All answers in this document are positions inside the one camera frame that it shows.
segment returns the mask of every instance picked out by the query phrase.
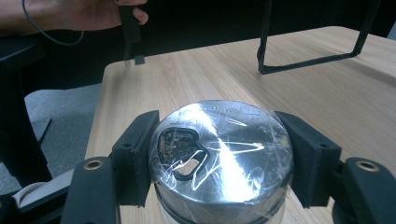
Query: screw hole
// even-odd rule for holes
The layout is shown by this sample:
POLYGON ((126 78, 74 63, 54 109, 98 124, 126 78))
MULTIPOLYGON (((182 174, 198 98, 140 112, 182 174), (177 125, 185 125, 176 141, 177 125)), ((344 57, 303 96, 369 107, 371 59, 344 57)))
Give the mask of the screw hole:
POLYGON ((357 161, 356 165, 365 171, 370 171, 370 172, 379 171, 378 166, 369 161, 357 161))
POLYGON ((86 170, 96 170, 103 165, 102 161, 89 161, 84 164, 84 169, 86 170))

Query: cylindrical container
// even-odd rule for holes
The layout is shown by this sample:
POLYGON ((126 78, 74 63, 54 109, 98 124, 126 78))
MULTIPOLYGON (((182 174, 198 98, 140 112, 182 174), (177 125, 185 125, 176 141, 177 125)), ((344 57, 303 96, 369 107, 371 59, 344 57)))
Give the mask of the cylindrical container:
POLYGON ((275 115, 202 101, 161 121, 149 167, 163 209, 179 223, 274 223, 283 215, 292 152, 275 115))

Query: black cable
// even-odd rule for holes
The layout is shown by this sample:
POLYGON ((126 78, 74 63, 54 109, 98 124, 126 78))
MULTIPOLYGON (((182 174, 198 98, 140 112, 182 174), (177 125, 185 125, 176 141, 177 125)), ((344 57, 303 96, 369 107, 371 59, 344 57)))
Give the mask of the black cable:
POLYGON ((34 26, 42 35, 44 35, 46 38, 50 39, 52 42, 54 42, 54 43, 56 43, 56 44, 59 44, 59 45, 64 45, 64 46, 75 46, 76 44, 78 44, 79 42, 81 42, 82 37, 84 36, 84 31, 81 31, 81 35, 80 35, 79 39, 78 39, 77 41, 75 41, 75 42, 72 42, 72 43, 64 43, 64 42, 61 42, 61 41, 56 40, 56 39, 52 38, 51 36, 47 35, 47 34, 44 32, 44 30, 35 22, 35 20, 33 20, 33 18, 29 15, 29 13, 28 13, 27 10, 26 10, 26 7, 25 7, 25 0, 22 0, 22 8, 23 8, 23 12, 24 12, 24 14, 26 15, 26 18, 29 20, 29 22, 32 23, 33 26, 34 26))

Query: wooden table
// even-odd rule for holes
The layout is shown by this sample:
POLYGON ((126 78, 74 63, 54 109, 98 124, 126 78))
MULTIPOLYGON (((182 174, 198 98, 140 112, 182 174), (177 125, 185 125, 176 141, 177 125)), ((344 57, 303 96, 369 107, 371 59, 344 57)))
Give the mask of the wooden table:
MULTIPOLYGON (((266 64, 295 63, 350 52, 358 32, 327 27, 271 36, 266 64)), ((362 54, 272 75, 258 72, 252 39, 150 56, 141 65, 106 68, 87 158, 107 156, 134 118, 160 110, 160 119, 202 100, 227 99, 304 119, 343 148, 342 160, 378 161, 396 175, 396 42, 369 35, 362 54)), ((303 209, 287 197, 283 223, 332 223, 328 207, 303 209)), ((153 189, 146 208, 121 208, 122 223, 165 223, 153 189)))

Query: black bracket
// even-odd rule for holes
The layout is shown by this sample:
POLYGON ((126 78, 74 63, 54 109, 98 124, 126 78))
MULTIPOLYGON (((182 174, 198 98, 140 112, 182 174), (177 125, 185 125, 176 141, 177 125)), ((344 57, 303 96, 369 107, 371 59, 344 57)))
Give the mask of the black bracket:
POLYGON ((259 60, 259 72, 262 75, 266 75, 266 74, 287 71, 290 69, 306 67, 306 66, 320 64, 320 63, 329 63, 329 62, 339 61, 339 60, 352 58, 352 57, 359 55, 361 53, 361 49, 363 48, 364 42, 366 41, 367 35, 369 34, 370 29, 373 25, 373 21, 375 19, 375 15, 379 8, 380 2, 381 2, 381 0, 373 0, 372 1, 371 5, 368 9, 366 18, 365 18, 363 25, 361 27, 361 31, 358 36, 358 40, 356 41, 356 44, 355 44, 355 48, 352 50, 352 52, 328 56, 328 57, 317 58, 317 59, 308 60, 308 61, 304 61, 304 62, 300 62, 300 63, 291 63, 291 64, 280 65, 280 66, 270 66, 270 65, 264 64, 264 58, 265 58, 267 38, 268 38, 270 23, 271 23, 271 12, 272 12, 273 0, 265 0, 265 2, 264 2, 264 17, 262 20, 261 44, 260 44, 259 50, 257 52, 257 59, 259 60))
POLYGON ((120 205, 145 206, 151 185, 149 142, 159 123, 158 110, 139 115, 112 148, 109 157, 120 205))
POLYGON ((339 161, 341 148, 302 119, 277 112, 293 148, 291 188, 304 208, 335 200, 334 223, 394 223, 396 179, 383 165, 363 158, 339 161))
POLYGON ((120 223, 110 158, 90 158, 75 167, 61 223, 120 223))
POLYGON ((141 40, 139 21, 134 17, 132 11, 134 7, 122 6, 120 9, 120 18, 122 31, 125 40, 125 51, 124 51, 124 61, 130 59, 132 44, 135 44, 141 40))

